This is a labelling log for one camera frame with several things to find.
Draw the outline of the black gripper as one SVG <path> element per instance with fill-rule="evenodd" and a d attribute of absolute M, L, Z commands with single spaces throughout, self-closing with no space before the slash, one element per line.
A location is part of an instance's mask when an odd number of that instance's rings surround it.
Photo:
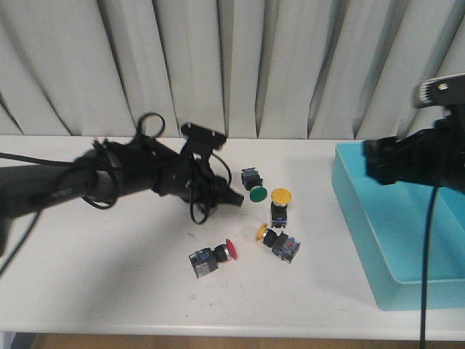
<path fill-rule="evenodd" d="M 382 185 L 410 182 L 463 190 L 464 115 L 452 113 L 403 140 L 365 140 L 363 155 L 365 173 Z"/>
<path fill-rule="evenodd" d="M 157 140 L 133 141 L 119 150 L 121 195 L 152 190 L 159 196 L 173 195 L 185 201 L 204 199 L 214 187 L 213 172 L 188 153 L 176 153 Z M 241 207 L 244 196 L 230 187 L 216 190 L 215 203 Z"/>

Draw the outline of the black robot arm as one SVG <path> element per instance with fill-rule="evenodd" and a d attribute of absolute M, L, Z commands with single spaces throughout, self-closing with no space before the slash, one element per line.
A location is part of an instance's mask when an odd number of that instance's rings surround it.
<path fill-rule="evenodd" d="M 11 222 L 75 198 L 107 209 L 118 198 L 143 190 L 173 195 L 198 204 L 208 214 L 220 204 L 241 206 L 243 196 L 228 180 L 213 173 L 214 146 L 187 142 L 180 153 L 151 137 L 125 145 L 95 143 L 82 157 L 66 164 L 53 161 L 1 168 L 1 248 Z"/>

